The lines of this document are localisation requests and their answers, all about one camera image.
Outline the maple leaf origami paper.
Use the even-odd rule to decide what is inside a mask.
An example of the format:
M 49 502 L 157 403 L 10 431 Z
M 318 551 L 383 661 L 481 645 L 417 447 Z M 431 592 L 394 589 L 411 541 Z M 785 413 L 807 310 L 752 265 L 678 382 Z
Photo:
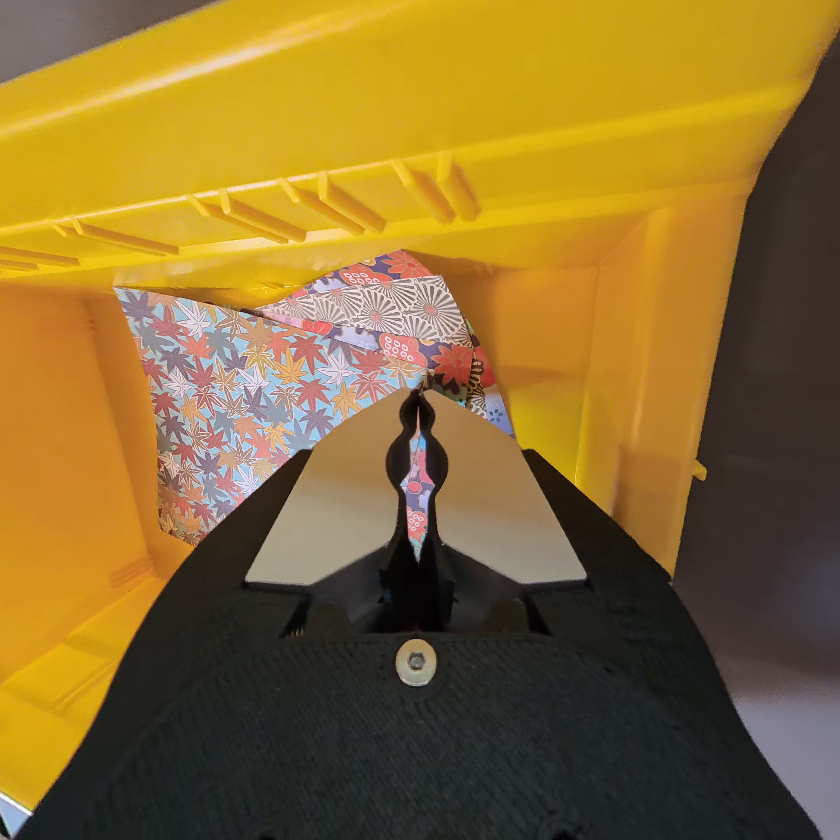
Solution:
M 190 298 L 115 287 L 150 388 L 161 530 L 191 546 L 423 366 Z

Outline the chrysanthemum pattern origami paper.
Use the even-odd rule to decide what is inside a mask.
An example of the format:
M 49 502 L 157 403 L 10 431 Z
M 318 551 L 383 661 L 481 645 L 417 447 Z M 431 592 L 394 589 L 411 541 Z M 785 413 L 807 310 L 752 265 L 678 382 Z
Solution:
M 336 269 L 255 312 L 421 366 L 428 387 L 515 435 L 487 355 L 445 279 L 403 250 Z

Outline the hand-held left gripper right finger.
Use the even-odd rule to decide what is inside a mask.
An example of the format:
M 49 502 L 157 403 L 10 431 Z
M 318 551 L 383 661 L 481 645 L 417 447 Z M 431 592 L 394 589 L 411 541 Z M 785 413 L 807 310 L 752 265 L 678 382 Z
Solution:
M 520 585 L 576 585 L 582 562 L 522 449 L 490 421 L 432 391 L 425 432 L 437 535 Z

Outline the yellow box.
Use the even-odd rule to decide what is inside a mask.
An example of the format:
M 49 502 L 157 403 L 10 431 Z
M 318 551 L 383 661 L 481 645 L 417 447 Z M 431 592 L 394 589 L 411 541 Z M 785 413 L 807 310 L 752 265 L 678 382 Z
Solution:
M 2 85 L 2 807 L 187 545 L 115 287 L 256 308 L 395 249 L 515 435 L 674 572 L 744 206 L 838 2 L 223 2 Z

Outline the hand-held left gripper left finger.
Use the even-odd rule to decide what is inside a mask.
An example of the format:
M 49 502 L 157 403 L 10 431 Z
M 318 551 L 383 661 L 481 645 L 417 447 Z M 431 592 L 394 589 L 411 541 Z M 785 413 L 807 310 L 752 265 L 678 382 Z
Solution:
M 417 398 L 396 391 L 313 447 L 245 576 L 248 586 L 313 587 L 388 545 L 406 514 Z

